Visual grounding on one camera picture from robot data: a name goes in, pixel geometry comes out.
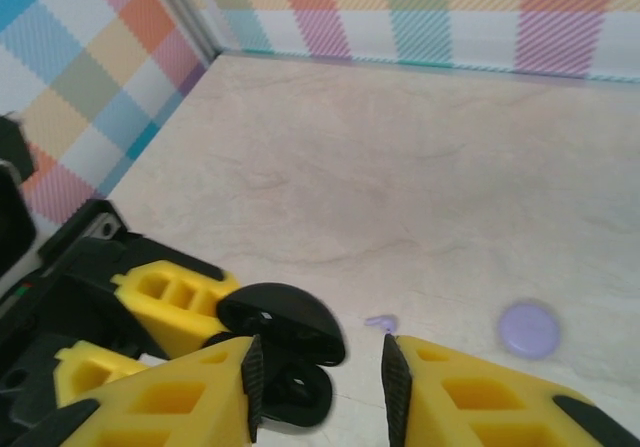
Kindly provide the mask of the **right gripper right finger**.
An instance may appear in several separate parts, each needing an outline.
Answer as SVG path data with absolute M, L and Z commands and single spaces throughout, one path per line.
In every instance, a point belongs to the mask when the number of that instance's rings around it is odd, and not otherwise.
M 390 447 L 640 447 L 580 393 L 412 336 L 384 338 Z

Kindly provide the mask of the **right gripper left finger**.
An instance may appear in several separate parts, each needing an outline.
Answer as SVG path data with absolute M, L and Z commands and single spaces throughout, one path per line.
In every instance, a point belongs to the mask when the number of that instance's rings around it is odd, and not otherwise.
M 263 384 L 260 338 L 231 337 L 86 392 L 9 447 L 251 447 Z

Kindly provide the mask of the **black earbud charging case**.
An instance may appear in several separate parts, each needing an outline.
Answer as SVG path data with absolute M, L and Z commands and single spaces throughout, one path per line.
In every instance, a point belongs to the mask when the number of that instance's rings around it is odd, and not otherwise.
M 347 350 L 324 302 L 298 287 L 265 282 L 224 297 L 216 315 L 232 334 L 261 339 L 264 418 L 299 428 L 325 421 L 333 402 L 326 369 L 344 362 Z

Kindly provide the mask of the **purple earbud charging case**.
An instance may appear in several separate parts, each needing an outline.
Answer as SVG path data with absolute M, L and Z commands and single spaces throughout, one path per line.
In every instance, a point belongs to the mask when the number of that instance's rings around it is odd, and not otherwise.
M 553 354 L 561 340 L 560 323 L 544 305 L 516 302 L 499 318 L 498 335 L 512 354 L 530 360 Z

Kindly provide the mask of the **aluminium frame post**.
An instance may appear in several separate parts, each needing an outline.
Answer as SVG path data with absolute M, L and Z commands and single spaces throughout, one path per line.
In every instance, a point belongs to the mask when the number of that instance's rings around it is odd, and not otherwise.
M 168 10 L 196 55 L 209 66 L 220 54 L 221 48 L 208 19 L 204 0 L 160 0 Z

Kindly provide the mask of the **purple wireless earbud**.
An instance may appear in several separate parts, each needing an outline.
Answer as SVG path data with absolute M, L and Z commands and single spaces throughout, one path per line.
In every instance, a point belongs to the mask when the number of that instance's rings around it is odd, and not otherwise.
M 388 334 L 394 334 L 398 328 L 398 319 L 394 315 L 380 315 L 369 317 L 364 324 L 370 327 L 376 327 Z

